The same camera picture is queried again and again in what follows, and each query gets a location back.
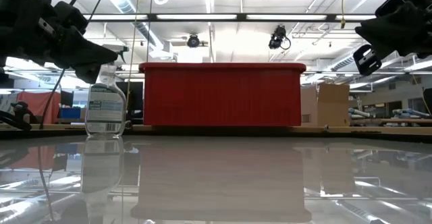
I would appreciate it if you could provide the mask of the person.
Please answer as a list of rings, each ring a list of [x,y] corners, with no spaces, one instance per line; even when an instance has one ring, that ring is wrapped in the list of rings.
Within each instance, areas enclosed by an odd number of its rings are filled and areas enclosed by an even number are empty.
[[[38,119],[28,108],[24,101],[18,101],[11,104],[13,113],[0,111],[0,123],[6,123],[19,130],[30,131],[32,124],[37,124]]]

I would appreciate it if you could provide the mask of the orange red cloth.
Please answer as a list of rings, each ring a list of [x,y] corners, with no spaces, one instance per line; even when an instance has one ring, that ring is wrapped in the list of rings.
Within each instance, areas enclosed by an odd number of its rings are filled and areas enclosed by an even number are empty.
[[[42,116],[45,110],[47,100],[49,99],[50,92],[20,92],[17,95],[17,101],[24,101],[28,104],[28,108],[35,116]],[[45,115],[44,124],[57,123],[57,115],[59,113],[59,103],[61,102],[61,95],[55,92],[51,102],[49,103],[47,113]]]

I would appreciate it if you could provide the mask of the round black ceiling light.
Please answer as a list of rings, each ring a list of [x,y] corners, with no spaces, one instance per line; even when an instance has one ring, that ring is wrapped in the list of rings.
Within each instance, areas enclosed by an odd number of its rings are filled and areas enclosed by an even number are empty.
[[[191,34],[187,40],[187,46],[190,48],[196,48],[200,45],[200,40],[197,34]]]

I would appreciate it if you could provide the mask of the wooden workbench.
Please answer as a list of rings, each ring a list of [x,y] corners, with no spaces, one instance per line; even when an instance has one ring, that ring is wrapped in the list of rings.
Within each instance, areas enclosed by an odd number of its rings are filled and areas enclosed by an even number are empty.
[[[351,124],[417,123],[432,124],[432,119],[352,119]]]

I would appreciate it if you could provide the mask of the red plastic laundry bin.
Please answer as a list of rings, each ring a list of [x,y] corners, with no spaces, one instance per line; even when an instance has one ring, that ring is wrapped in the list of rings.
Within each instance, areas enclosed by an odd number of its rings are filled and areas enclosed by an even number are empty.
[[[144,124],[300,126],[302,63],[141,63]]]

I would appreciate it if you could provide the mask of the clear spray bottle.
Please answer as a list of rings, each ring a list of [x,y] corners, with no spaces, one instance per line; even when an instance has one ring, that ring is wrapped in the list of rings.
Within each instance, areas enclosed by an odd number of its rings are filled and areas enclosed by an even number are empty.
[[[89,136],[97,138],[119,137],[126,124],[126,96],[117,86],[115,72],[124,61],[127,46],[104,45],[117,57],[101,66],[97,81],[88,90],[85,128]]]

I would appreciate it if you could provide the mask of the blue plastic crate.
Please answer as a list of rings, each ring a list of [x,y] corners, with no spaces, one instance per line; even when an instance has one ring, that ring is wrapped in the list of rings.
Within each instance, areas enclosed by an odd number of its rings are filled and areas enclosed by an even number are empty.
[[[64,107],[60,108],[60,118],[61,119],[80,119],[82,108],[80,107]]]

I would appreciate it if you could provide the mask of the black ceiling rail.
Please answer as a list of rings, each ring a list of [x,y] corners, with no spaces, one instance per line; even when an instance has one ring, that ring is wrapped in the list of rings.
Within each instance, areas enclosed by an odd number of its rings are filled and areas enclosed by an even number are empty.
[[[338,23],[345,19],[357,23],[375,18],[374,14],[337,13],[100,13],[84,14],[91,22],[326,22]]]

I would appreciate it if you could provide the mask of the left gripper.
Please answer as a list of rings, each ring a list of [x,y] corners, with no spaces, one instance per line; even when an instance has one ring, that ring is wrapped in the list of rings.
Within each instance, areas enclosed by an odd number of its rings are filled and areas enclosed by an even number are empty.
[[[86,40],[75,26],[63,27],[46,1],[13,1],[0,5],[0,57],[72,68],[93,84],[101,65],[114,62],[117,53]]]

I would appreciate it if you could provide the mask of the brown cardboard box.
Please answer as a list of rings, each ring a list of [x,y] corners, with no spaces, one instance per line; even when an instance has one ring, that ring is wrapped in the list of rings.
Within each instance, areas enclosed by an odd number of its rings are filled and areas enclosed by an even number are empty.
[[[346,127],[348,115],[349,85],[319,84],[302,88],[302,127]]]

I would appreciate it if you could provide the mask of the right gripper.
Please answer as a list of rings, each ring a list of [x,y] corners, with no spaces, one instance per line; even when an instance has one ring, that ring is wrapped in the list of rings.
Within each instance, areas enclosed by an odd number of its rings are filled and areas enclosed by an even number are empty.
[[[382,60],[394,51],[403,57],[411,53],[420,58],[432,55],[432,12],[411,3],[379,7],[375,18],[361,22],[355,31],[367,41],[353,54],[362,76],[376,72],[382,66]]]

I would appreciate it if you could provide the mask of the tan wooden desk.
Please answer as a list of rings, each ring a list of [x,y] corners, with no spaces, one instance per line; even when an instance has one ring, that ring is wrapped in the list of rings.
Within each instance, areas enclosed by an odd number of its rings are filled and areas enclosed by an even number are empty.
[[[125,136],[262,136],[262,137],[318,137],[330,135],[345,137],[357,135],[432,136],[432,127],[169,127],[135,125],[123,132]],[[33,125],[30,131],[0,124],[0,138],[37,138],[51,136],[85,136],[82,125],[51,124],[39,129]]]

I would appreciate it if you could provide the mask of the small black monitor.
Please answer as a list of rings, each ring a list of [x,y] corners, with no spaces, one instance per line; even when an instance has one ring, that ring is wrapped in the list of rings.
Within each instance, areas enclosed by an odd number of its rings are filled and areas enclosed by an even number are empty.
[[[65,90],[61,91],[61,105],[73,107],[74,93]]]

